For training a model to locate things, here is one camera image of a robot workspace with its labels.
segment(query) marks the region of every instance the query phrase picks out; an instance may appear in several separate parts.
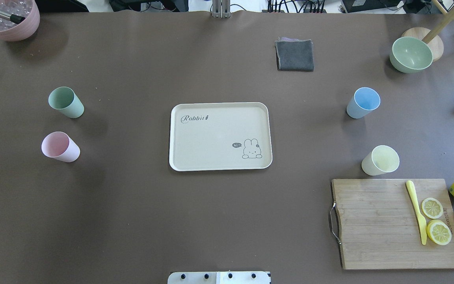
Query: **yellow knife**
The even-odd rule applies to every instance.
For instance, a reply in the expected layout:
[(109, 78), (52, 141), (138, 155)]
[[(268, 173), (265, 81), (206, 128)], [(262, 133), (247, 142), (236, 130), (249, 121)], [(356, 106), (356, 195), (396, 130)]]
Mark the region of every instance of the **yellow knife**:
[(418, 221), (418, 227), (420, 228), (421, 244), (427, 244), (427, 220), (420, 212), (420, 206), (418, 205), (418, 197), (416, 196), (415, 184), (412, 180), (406, 182), (407, 192), (413, 203), (413, 207), (416, 213), (416, 220)]

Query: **tray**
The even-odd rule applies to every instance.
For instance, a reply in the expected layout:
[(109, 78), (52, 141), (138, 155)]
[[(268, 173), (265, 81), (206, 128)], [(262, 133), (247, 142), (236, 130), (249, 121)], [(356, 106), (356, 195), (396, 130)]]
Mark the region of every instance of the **tray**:
[(421, 244), (407, 179), (334, 179), (344, 269), (454, 268), (454, 212), (446, 182), (411, 180), (420, 206), (427, 197), (442, 203), (444, 214), (439, 220), (451, 230), (451, 242), (440, 246), (427, 239), (425, 246)]
[(263, 103), (180, 104), (171, 111), (169, 165), (176, 171), (264, 169), (272, 163)]

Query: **bowl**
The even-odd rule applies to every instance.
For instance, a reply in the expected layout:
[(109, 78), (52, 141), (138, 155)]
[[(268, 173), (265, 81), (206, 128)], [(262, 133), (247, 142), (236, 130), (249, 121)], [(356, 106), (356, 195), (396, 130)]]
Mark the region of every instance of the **bowl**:
[(432, 50), (415, 37), (404, 36), (391, 46), (390, 62), (400, 72), (416, 73), (432, 64)]
[[(12, 2), (12, 0), (4, 0), (4, 2), (8, 3)], [(26, 39), (32, 36), (34, 32), (36, 32), (39, 25), (38, 6), (36, 6), (36, 2), (34, 2), (34, 0), (25, 0), (25, 2), (32, 2), (32, 8), (29, 12), (29, 15), (27, 15), (26, 19), (22, 21), (22, 23), (9, 29), (0, 31), (0, 39), (5, 41), (18, 41)]]

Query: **plastic cup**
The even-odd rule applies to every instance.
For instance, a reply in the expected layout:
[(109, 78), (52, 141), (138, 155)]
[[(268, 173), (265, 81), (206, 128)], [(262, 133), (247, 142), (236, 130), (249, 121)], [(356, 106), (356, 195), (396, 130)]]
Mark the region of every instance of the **plastic cup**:
[(59, 87), (48, 96), (48, 104), (69, 118), (78, 118), (85, 108), (71, 88)]
[(49, 158), (67, 163), (73, 162), (80, 156), (78, 145), (61, 131), (47, 135), (41, 143), (41, 151)]
[(389, 146), (375, 147), (362, 161), (362, 169), (370, 176), (393, 172), (398, 169), (400, 160), (397, 152)]
[(359, 88), (353, 94), (346, 112), (352, 118), (361, 118), (380, 106), (381, 99), (378, 93), (367, 87)]

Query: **gray cloth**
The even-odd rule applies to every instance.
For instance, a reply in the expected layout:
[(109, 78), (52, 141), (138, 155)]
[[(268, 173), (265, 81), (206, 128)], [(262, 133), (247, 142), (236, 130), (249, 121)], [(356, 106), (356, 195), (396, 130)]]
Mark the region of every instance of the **gray cloth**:
[(276, 40), (278, 69), (287, 71), (313, 71), (313, 42), (308, 40), (281, 38)]

